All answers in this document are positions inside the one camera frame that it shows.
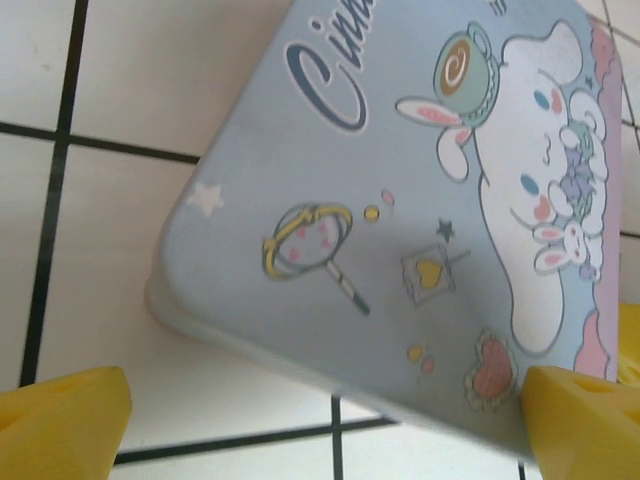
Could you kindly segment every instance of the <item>yellow plastic object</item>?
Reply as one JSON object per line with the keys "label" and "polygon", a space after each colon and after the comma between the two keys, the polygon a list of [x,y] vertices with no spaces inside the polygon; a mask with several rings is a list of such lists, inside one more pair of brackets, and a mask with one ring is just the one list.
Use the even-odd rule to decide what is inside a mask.
{"label": "yellow plastic object", "polygon": [[618,381],[640,387],[640,305],[620,305]]}
{"label": "yellow plastic object", "polygon": [[95,368],[0,395],[0,478],[105,480],[131,414],[121,369]]}
{"label": "yellow plastic object", "polygon": [[521,403],[545,480],[640,479],[640,389],[532,367]]}

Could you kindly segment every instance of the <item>cartoon illustration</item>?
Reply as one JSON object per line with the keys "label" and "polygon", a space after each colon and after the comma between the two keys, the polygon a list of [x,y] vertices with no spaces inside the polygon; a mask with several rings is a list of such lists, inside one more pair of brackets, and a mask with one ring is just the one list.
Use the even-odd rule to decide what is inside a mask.
{"label": "cartoon illustration", "polygon": [[602,347],[598,336],[599,314],[594,310],[587,315],[584,323],[583,343],[576,355],[574,370],[576,372],[602,377],[609,363],[609,355]]}
{"label": "cartoon illustration", "polygon": [[435,368],[435,360],[431,355],[425,355],[426,348],[419,344],[413,344],[407,350],[407,358],[412,365],[420,364],[420,371],[425,375],[431,375]]}
{"label": "cartoon illustration", "polygon": [[351,232],[353,215],[338,204],[303,204],[287,211],[262,245],[262,268],[273,280],[291,280],[320,268],[329,272],[363,315],[369,305],[334,258]]}
{"label": "cartoon illustration", "polygon": [[555,225],[541,225],[533,230],[534,238],[546,245],[535,258],[536,271],[542,274],[557,272],[574,264],[580,268],[582,278],[598,282],[602,267],[602,238],[588,238],[576,221],[570,221],[564,230]]}
{"label": "cartoon illustration", "polygon": [[364,209],[364,220],[367,223],[377,223],[380,219],[380,209],[375,205],[369,205]]}
{"label": "cartoon illustration", "polygon": [[607,204],[613,208],[605,210],[603,222],[607,229],[601,235],[603,256],[607,259],[601,269],[601,281],[593,288],[596,310],[594,315],[587,317],[584,326],[583,348],[576,356],[575,370],[590,375],[604,376],[615,381],[618,345],[618,298],[613,295],[611,285],[618,281],[619,257],[618,242],[620,230],[619,205],[621,199],[623,171],[620,165],[620,103],[622,78],[622,64],[615,51],[612,38],[608,30],[595,20],[590,20],[592,26],[591,52],[596,63],[593,73],[599,84],[596,88],[598,105],[607,124],[607,135],[604,138],[604,149],[609,154],[607,166]]}
{"label": "cartoon illustration", "polygon": [[493,10],[493,13],[495,13],[496,16],[501,17],[502,15],[507,13],[507,4],[505,0],[484,0],[484,1],[489,4],[489,6]]}
{"label": "cartoon illustration", "polygon": [[476,342],[478,363],[464,379],[467,402],[475,411],[495,412],[514,392],[518,369],[507,343],[489,330]]}
{"label": "cartoon illustration", "polygon": [[384,203],[386,203],[387,205],[389,205],[391,208],[393,208],[395,206],[396,199],[393,196],[393,193],[391,193],[386,188],[382,190],[382,192],[380,193],[380,197],[382,198],[382,201]]}
{"label": "cartoon illustration", "polygon": [[402,279],[413,303],[418,306],[437,295],[455,291],[451,266],[470,254],[467,250],[448,258],[446,248],[436,244],[421,253],[404,257]]}
{"label": "cartoon illustration", "polygon": [[224,207],[222,186],[214,185],[209,187],[200,182],[196,183],[195,191],[187,199],[187,205],[194,205],[200,208],[203,215],[209,218],[216,208]]}
{"label": "cartoon illustration", "polygon": [[442,129],[438,160],[454,182],[467,179],[465,147],[473,138],[484,221],[511,286],[513,335],[530,354],[553,345],[564,312],[558,272],[534,268],[540,244],[533,230],[573,218],[593,240],[590,263],[601,264],[595,250],[606,200],[603,116],[587,92],[577,91],[569,102],[562,92],[580,76],[582,63],[577,36],[563,21],[544,38],[508,39],[500,63],[472,22],[442,49],[433,78],[437,100],[407,97],[396,104],[405,118]]}
{"label": "cartoon illustration", "polygon": [[455,233],[453,232],[453,222],[446,222],[441,218],[438,219],[438,230],[436,234],[442,235],[444,237],[444,241],[449,243],[451,237],[455,237]]}

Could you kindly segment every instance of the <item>star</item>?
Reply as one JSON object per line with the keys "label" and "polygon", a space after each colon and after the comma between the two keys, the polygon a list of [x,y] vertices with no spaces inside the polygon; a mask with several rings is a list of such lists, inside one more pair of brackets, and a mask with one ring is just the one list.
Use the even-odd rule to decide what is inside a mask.
{"label": "star", "polygon": [[187,205],[200,207],[205,217],[209,218],[216,208],[224,206],[222,199],[222,186],[209,187],[202,183],[196,183],[196,190],[187,199]]}
{"label": "star", "polygon": [[438,223],[440,225],[438,226],[438,231],[436,232],[436,234],[442,235],[444,237],[444,241],[449,243],[449,239],[455,236],[455,233],[453,232],[453,223],[445,222],[441,218],[438,219]]}

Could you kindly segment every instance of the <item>dark star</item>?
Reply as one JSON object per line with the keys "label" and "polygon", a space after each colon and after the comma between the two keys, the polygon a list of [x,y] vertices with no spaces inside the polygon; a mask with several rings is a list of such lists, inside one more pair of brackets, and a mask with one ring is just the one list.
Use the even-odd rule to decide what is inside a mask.
{"label": "dark star", "polygon": [[449,243],[449,239],[455,236],[455,233],[453,232],[453,223],[445,222],[441,218],[438,219],[438,223],[440,225],[438,226],[438,231],[436,232],[436,234],[442,235],[444,237],[444,241]]}

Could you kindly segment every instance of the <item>yellow heart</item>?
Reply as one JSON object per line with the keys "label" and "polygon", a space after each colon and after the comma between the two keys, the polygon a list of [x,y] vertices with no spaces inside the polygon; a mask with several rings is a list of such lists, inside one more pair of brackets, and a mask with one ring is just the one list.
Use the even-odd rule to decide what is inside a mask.
{"label": "yellow heart", "polygon": [[416,270],[420,274],[420,284],[423,288],[435,288],[438,285],[442,275],[442,265],[431,260],[420,260]]}
{"label": "yellow heart", "polygon": [[407,358],[411,363],[418,363],[424,354],[424,347],[422,345],[412,345],[407,350]]}

